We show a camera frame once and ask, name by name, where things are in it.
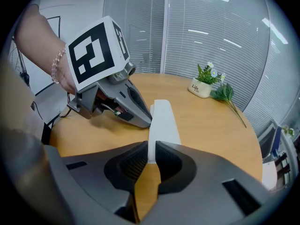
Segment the round table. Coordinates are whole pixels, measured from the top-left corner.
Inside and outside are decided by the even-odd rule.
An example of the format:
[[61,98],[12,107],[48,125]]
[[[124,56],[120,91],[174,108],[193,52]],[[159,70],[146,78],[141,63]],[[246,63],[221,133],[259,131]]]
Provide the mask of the round table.
[[[134,74],[130,80],[140,91],[147,107],[155,99],[169,100],[176,119],[181,143],[194,149],[220,155],[261,181],[260,146],[247,118],[247,128],[223,102],[199,98],[187,89],[190,79],[166,74]],[[113,149],[149,138],[148,128],[125,123],[110,111],[90,120],[71,112],[56,122],[50,144],[62,157]],[[157,165],[147,164],[135,185],[140,219],[157,199],[160,183]]]

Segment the detached leaf sprig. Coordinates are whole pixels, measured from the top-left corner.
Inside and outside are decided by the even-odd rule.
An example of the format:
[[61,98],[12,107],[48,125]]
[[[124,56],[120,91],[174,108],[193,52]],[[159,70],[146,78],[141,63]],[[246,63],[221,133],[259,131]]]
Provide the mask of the detached leaf sprig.
[[233,88],[228,83],[226,85],[221,84],[217,90],[211,91],[210,95],[215,100],[225,101],[234,110],[235,114],[239,117],[239,119],[242,121],[244,126],[247,127],[246,124],[244,123],[243,119],[240,117],[238,110],[236,109],[236,107],[232,101],[234,91],[233,91]]

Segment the bracelet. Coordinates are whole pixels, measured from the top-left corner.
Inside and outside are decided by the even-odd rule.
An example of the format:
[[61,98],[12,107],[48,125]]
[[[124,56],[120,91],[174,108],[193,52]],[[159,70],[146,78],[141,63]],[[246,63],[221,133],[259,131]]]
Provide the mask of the bracelet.
[[55,82],[55,83],[60,83],[60,82],[56,79],[57,64],[59,63],[61,57],[62,57],[65,53],[66,53],[66,49],[63,48],[63,49],[58,53],[58,55],[56,55],[56,58],[55,58],[55,60],[53,60],[53,63],[52,63],[51,78],[52,78],[52,81]]

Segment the hand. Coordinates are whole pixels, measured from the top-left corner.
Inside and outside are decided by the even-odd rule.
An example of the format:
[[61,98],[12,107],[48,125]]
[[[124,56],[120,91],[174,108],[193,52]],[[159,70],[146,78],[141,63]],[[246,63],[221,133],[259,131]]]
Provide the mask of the hand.
[[[60,62],[58,63],[56,76],[57,76],[57,80],[59,81],[63,89],[69,92],[70,94],[75,95],[77,90],[76,90],[74,80],[72,78],[72,74],[70,71],[66,54],[62,56]],[[107,97],[104,95],[104,93],[101,90],[98,90],[97,97],[101,98],[102,100],[107,99]]]

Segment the white flower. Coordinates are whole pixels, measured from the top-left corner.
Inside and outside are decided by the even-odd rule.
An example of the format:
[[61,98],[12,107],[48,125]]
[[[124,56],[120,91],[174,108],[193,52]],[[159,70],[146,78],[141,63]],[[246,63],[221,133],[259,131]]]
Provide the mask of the white flower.
[[207,62],[207,65],[210,67],[210,68],[213,68],[214,65],[212,64],[212,62]]
[[210,74],[212,77],[216,77],[218,75],[218,72],[215,69],[212,69]]
[[225,74],[225,73],[222,73],[222,75],[221,75],[221,82],[222,82],[222,83],[224,82],[225,76],[226,76],[226,74]]

